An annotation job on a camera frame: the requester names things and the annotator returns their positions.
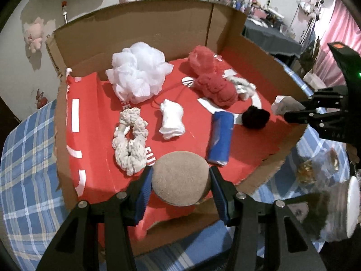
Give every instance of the black fuzzy ball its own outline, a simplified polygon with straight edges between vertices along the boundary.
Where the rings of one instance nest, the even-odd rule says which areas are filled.
[[[250,106],[242,115],[243,126],[253,129],[262,129],[270,119],[270,113],[264,109]]]

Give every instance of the blue plaid fabric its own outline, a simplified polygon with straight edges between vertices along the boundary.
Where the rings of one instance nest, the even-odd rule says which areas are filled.
[[[287,66],[285,71],[310,96],[312,91]],[[8,136],[4,145],[0,167],[0,202],[9,240],[22,270],[35,270],[46,247],[67,216],[58,179],[54,145],[54,109],[56,101],[47,104],[22,122]],[[287,156],[276,175],[263,184],[253,195],[257,201],[273,203],[309,192],[296,181],[296,169],[305,159],[320,150],[334,147],[340,161],[335,181],[349,177],[349,165],[342,145],[321,140],[315,130],[308,127]],[[194,233],[189,237],[136,258],[139,271],[183,271],[221,252],[232,244],[234,229],[223,222]],[[314,243],[320,250],[322,243]],[[263,255],[259,245],[258,255]]]

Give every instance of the silver bolt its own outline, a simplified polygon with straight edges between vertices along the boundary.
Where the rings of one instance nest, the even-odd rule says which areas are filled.
[[[118,192],[117,193],[117,198],[119,200],[125,199],[127,197],[127,193],[126,192]]]
[[[79,208],[85,208],[88,205],[87,201],[80,201],[78,203]]]
[[[247,197],[247,195],[245,193],[238,192],[236,193],[236,197],[237,199],[244,200]]]
[[[276,206],[277,207],[283,208],[285,205],[286,205],[285,202],[282,201],[282,200],[277,200],[276,201]]]

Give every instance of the cardboard box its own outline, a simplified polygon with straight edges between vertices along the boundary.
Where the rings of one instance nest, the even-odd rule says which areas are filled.
[[[47,39],[50,57],[61,79],[55,113],[55,155],[60,187],[68,209],[77,203],[77,194],[71,179],[65,137],[67,67],[73,69],[75,77],[96,71],[101,80],[107,80],[104,71],[111,68],[112,54],[135,42],[144,41],[161,50],[166,61],[185,58],[195,46],[204,45],[217,54],[227,50],[246,59],[266,81],[277,87],[281,95],[293,96],[299,101],[306,99],[302,89],[272,56],[241,35],[246,18],[230,7],[199,0],[143,0],[92,12],[57,29]],[[238,185],[238,189],[252,194],[270,179],[304,130],[305,125],[293,126],[279,151],[263,160]],[[217,219],[217,211],[210,199],[197,205],[194,213],[187,217],[155,225],[144,240],[132,242],[134,254],[186,237]]]

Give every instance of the brown round sponge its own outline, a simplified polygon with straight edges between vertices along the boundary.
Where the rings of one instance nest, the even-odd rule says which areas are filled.
[[[189,206],[203,199],[211,188],[209,166],[197,154],[165,154],[153,165],[152,187],[158,197],[174,206]]]

